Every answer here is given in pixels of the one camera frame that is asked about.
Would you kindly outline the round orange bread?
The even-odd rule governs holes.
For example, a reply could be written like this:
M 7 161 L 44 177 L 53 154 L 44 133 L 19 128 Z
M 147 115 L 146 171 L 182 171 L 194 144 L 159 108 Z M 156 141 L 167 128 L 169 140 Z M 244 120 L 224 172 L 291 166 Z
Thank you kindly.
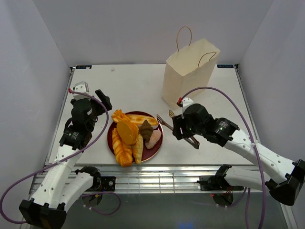
M 120 121 L 117 123 L 117 131 L 122 141 L 127 145 L 134 145 L 137 141 L 139 128 L 130 121 Z

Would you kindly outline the brown chocolate croissant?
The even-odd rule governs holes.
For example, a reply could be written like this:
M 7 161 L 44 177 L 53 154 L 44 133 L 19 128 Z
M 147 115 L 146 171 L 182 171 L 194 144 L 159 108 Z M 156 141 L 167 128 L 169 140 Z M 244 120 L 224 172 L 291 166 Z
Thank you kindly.
M 150 140 L 152 132 L 153 127 L 149 124 L 147 120 L 145 120 L 139 128 L 139 133 L 141 134 L 145 142 L 148 142 Z

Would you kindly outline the pink sugared bun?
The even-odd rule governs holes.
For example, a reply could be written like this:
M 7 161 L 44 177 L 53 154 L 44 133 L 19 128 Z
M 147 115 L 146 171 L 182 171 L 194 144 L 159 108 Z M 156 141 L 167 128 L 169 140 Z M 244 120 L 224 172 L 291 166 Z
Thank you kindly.
M 158 143 L 158 141 L 161 139 L 161 136 L 162 136 L 162 132 L 159 129 L 155 129 L 152 132 L 150 140 L 145 143 L 146 148 L 147 149 L 152 149 Z

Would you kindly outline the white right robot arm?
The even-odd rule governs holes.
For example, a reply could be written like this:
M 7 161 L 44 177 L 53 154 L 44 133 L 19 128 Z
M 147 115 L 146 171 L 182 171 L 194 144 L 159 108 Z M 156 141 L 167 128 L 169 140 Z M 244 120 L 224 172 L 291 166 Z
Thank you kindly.
M 172 117 L 172 121 L 173 135 L 178 140 L 200 135 L 210 143 L 241 155 L 270 178 L 263 181 L 261 174 L 223 165 L 215 175 L 218 188 L 244 186 L 262 190 L 267 187 L 270 195 L 278 202 L 287 206 L 295 204 L 305 182 L 304 160 L 293 161 L 260 143 L 252 142 L 237 124 L 223 117 L 213 118 L 204 106 L 197 103 L 184 106 L 183 113 Z

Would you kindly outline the small pale baguette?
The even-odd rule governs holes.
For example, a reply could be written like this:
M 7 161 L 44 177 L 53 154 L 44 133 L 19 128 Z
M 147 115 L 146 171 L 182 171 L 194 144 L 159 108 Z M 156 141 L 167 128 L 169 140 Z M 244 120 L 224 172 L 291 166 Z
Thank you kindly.
M 135 159 L 135 163 L 140 165 L 142 162 L 143 153 L 143 137 L 141 134 L 138 134 L 136 143 L 132 145 L 132 153 Z

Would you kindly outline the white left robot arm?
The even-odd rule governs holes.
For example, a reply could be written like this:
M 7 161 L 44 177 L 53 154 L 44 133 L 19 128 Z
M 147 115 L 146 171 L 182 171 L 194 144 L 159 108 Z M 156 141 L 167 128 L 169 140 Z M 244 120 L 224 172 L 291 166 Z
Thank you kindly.
M 98 116 L 107 114 L 112 104 L 101 90 L 96 90 L 95 99 L 86 92 L 70 90 L 73 94 L 71 118 L 64 126 L 54 162 L 47 166 L 47 174 L 30 200 L 23 200 L 19 210 L 25 221 L 43 229 L 60 229 L 67 212 L 86 190 L 101 186 L 100 173 L 93 167 L 77 172 L 70 183 L 66 181 L 84 150 L 92 145 L 92 132 Z

